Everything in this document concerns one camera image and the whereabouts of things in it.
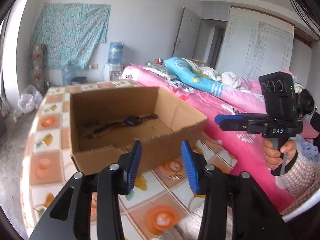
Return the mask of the right hand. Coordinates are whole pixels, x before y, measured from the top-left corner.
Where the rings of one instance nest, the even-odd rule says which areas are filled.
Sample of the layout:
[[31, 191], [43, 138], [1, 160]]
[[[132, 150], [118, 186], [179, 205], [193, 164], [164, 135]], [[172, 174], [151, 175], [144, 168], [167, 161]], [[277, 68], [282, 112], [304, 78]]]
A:
[[267, 138], [263, 140], [263, 151], [266, 166], [272, 170], [278, 168], [282, 163], [281, 154], [287, 154], [286, 164], [288, 164], [296, 155], [297, 144], [294, 140], [289, 139], [280, 148], [280, 150], [273, 149], [273, 144]]

